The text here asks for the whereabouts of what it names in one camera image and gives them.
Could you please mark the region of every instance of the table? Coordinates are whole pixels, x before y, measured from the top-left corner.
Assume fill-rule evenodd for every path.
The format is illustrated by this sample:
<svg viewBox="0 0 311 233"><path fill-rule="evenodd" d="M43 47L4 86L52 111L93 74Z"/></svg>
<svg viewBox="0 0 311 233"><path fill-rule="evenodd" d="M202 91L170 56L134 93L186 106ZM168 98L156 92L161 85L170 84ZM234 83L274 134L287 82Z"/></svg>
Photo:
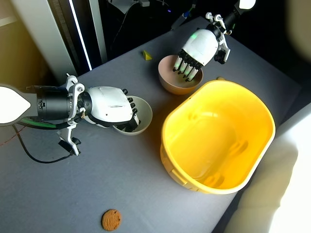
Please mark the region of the table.
<svg viewBox="0 0 311 233"><path fill-rule="evenodd" d="M197 18L79 77L85 86L127 88L149 102L154 119L137 136L124 136L82 122L73 136L82 154L56 164L32 161L17 138L0 147L0 229L6 233L100 233L102 214L111 208L123 216L118 233L208 233L234 198L191 192L175 183L159 156L162 123L188 95L165 91L157 65L177 54L196 28L208 22ZM258 95L279 125L300 86L245 46L227 37L231 54L221 65L211 61L204 81L223 76ZM147 50L153 60L141 55ZM14 135L0 128L0 142ZM25 128L21 136L30 153L41 160L66 155L54 131Z"/></svg>

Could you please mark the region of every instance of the yellow pyramid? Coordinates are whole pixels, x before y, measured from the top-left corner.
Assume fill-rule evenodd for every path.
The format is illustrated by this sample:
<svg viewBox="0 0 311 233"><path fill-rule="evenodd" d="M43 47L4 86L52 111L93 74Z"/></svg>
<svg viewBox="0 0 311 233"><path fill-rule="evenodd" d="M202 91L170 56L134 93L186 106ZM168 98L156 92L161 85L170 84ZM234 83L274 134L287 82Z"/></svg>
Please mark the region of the yellow pyramid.
<svg viewBox="0 0 311 233"><path fill-rule="evenodd" d="M152 59L152 56L151 56L146 50L144 50L144 51L142 52L142 55L144 56L144 59L145 59L146 61Z"/></svg>

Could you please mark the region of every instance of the yellow bucket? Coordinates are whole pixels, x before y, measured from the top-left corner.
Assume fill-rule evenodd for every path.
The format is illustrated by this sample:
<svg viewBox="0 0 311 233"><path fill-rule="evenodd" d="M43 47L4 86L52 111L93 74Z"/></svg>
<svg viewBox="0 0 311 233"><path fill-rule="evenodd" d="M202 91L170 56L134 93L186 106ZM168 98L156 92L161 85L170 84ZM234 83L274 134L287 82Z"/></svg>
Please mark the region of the yellow bucket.
<svg viewBox="0 0 311 233"><path fill-rule="evenodd" d="M271 113L254 93L210 81L166 118L161 160L189 190L234 193L249 181L275 131Z"/></svg>

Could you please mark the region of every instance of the robotic hand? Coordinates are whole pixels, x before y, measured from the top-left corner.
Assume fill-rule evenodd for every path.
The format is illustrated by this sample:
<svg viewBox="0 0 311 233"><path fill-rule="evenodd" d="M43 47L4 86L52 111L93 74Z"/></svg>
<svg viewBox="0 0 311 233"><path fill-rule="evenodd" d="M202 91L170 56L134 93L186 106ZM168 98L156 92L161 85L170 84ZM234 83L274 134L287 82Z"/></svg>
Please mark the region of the robotic hand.
<svg viewBox="0 0 311 233"><path fill-rule="evenodd" d="M230 54L225 40L225 34L231 34L235 21L243 12L251 9L256 0L240 0L234 5L225 19L221 15L206 14L210 24L206 29L199 29L183 46L174 64L173 71L183 73L187 82L192 81L199 69L205 66L213 57L214 60L224 64Z"/></svg>
<svg viewBox="0 0 311 233"><path fill-rule="evenodd" d="M133 99L127 98L126 89L96 86L85 90L75 76L67 76L66 87L34 86L27 93L0 84L0 126L19 123L31 127L38 123L26 117L64 120L53 129L59 130L59 145L75 155L80 154L77 145L81 142L71 137L71 132L82 119L103 128L117 125L127 132L137 128L137 109Z"/></svg>

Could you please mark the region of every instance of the bowl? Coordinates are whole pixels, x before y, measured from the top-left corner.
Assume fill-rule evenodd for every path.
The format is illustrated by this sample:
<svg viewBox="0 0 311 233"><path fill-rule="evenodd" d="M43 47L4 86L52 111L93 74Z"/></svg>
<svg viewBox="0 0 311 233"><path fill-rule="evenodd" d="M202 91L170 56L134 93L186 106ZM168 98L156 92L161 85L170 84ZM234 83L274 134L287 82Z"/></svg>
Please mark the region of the bowl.
<svg viewBox="0 0 311 233"><path fill-rule="evenodd" d="M175 95L185 95L194 91L203 80L203 71L200 69L191 82L186 82L184 74L173 71L177 55L164 57L158 66L159 78L162 86Z"/></svg>
<svg viewBox="0 0 311 233"><path fill-rule="evenodd" d="M144 132L151 123L152 120L152 109L150 105L144 99L137 96L127 96L128 98L133 98L133 103L135 104L135 108L137 109L138 119L141 121L136 129L132 132L125 132L119 130L115 125L113 128L116 129L119 133L127 136L134 136Z"/></svg>

